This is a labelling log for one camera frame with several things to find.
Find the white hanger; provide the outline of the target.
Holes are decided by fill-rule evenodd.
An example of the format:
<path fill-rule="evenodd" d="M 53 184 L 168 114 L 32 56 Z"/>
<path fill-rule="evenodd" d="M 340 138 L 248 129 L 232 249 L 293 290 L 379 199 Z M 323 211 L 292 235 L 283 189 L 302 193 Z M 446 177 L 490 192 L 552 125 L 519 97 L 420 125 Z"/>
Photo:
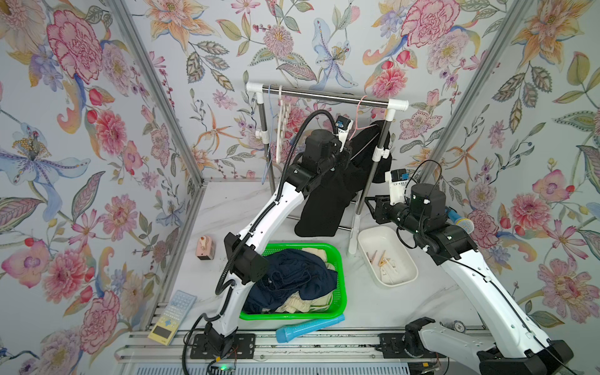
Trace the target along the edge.
<path fill-rule="evenodd" d="M 291 107 L 288 102 L 284 99 L 283 87 L 280 86 L 277 92 L 279 102 L 279 113 L 277 116 L 277 132 L 276 132 L 276 148 L 275 148 L 275 161 L 280 163 L 282 161 L 282 154 L 284 149 L 284 139 L 287 133 L 287 125 Z"/>

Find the pink clothespin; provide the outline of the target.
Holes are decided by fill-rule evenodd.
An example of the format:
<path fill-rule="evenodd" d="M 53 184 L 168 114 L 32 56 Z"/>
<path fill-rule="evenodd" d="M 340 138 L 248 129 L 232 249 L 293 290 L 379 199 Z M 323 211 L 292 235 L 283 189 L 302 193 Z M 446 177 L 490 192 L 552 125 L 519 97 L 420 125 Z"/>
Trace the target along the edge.
<path fill-rule="evenodd" d="M 374 263 L 377 254 L 378 254 L 378 251 L 374 252 L 371 255 L 368 255 L 368 259 L 369 259 L 370 264 Z"/>

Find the navy blue shorts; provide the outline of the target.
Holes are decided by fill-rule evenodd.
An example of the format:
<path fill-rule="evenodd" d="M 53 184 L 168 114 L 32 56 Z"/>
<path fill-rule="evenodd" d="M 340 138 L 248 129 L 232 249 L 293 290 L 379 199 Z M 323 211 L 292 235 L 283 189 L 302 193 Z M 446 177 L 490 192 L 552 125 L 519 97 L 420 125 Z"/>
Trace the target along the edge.
<path fill-rule="evenodd" d="M 267 256 L 269 270 L 252 287 L 245 301 L 246 314 L 273 314 L 295 292 L 302 299 L 316 299 L 338 286 L 337 270 L 328 270 L 313 254 L 286 248 Z"/>

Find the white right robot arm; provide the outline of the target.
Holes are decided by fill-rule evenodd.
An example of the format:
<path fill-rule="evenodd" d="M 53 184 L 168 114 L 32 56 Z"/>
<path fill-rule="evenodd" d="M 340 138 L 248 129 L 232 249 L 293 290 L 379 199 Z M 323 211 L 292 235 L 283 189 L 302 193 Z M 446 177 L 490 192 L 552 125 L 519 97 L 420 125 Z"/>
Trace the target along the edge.
<path fill-rule="evenodd" d="M 415 184 L 409 198 L 367 197 L 378 224 L 393 223 L 413 235 L 425 251 L 461 288 L 490 333 L 478 339 L 446 328 L 428 317 L 405 326 L 397 348 L 419 358 L 437 353 L 479 374 L 558 374 L 567 369 L 573 351 L 552 340 L 514 301 L 488 268 L 476 242 L 448 221 L 445 194 L 432 184 Z"/>

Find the pink hanger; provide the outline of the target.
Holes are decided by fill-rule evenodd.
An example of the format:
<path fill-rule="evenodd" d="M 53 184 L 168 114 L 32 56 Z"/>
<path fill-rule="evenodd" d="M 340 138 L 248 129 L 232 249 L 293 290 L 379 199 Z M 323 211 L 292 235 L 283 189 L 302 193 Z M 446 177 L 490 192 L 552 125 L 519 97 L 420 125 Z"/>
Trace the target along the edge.
<path fill-rule="evenodd" d="M 363 95 L 360 100 L 357 103 L 356 106 L 356 113 L 355 113 L 355 119 L 354 119 L 354 128 L 352 130 L 352 133 L 350 135 L 350 139 L 353 139 L 355 137 L 355 135 L 359 132 L 364 130 L 364 127 L 359 126 L 359 112 L 360 112 L 360 108 L 363 104 L 363 101 L 368 97 L 368 95 Z"/>

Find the black shorts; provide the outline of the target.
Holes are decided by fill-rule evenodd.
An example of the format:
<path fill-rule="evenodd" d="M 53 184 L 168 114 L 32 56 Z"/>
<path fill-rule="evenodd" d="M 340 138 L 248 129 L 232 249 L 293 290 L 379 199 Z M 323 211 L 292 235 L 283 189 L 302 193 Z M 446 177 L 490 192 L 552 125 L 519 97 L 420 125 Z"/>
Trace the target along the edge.
<path fill-rule="evenodd" d="M 335 171 L 329 180 L 310 194 L 300 220 L 295 225 L 297 236 L 335 236 L 345 209 L 367 184 L 373 166 L 373 152 L 383 126 L 383 120 L 374 121 L 350 140 L 351 157 L 348 166 L 344 170 Z"/>

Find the tan wooden clothespin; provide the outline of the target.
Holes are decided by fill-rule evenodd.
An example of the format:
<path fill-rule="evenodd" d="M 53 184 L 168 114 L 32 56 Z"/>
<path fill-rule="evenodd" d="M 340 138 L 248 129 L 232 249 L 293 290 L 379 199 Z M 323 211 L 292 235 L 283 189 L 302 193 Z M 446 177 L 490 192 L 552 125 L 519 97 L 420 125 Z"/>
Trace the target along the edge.
<path fill-rule="evenodd" d="M 390 264 L 390 258 L 389 258 L 389 257 L 387 257 L 387 252 L 386 252 L 386 251 L 384 251 L 384 252 L 382 253 L 382 255 L 381 255 L 381 258 L 379 259 L 379 262 L 378 262 L 378 267 L 379 267 L 380 269 L 382 269 L 383 267 L 386 267 L 386 266 L 388 266 L 389 264 Z"/>

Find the beige shorts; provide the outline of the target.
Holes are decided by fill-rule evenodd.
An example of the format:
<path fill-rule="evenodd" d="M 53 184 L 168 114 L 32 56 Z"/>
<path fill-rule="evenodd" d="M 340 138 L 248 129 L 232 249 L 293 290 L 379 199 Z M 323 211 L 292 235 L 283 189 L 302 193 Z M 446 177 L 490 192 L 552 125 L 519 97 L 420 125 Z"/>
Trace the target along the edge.
<path fill-rule="evenodd" d="M 302 248 L 305 253 L 313 254 L 319 257 L 328 270 L 335 270 L 335 267 L 328 262 L 328 255 L 323 249 Z M 285 303 L 275 310 L 276 313 L 321 313 L 329 309 L 333 300 L 333 292 L 321 296 L 320 298 L 308 300 L 302 299 L 299 292 L 291 295 Z"/>

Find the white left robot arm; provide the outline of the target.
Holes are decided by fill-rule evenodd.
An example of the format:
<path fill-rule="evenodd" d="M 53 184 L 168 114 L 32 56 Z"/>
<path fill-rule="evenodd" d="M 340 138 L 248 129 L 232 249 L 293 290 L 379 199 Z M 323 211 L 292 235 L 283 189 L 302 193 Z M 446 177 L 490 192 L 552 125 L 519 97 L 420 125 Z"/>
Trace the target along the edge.
<path fill-rule="evenodd" d="M 267 204 L 239 233 L 228 233 L 225 237 L 227 262 L 215 290 L 220 297 L 220 307 L 215 316 L 202 314 L 193 324 L 184 340 L 184 358 L 195 349 L 195 339 L 200 340 L 209 359 L 219 361 L 229 356 L 245 300 L 252 286 L 267 273 L 268 262 L 263 252 L 271 236 L 322 182 L 348 165 L 350 151 L 346 141 L 353 125 L 348 117 L 331 118 L 332 128 L 312 131 L 304 149 L 298 151 L 301 136 L 319 115 L 329 117 L 331 114 L 317 110 L 304 120 L 291 143 L 280 183 Z"/>

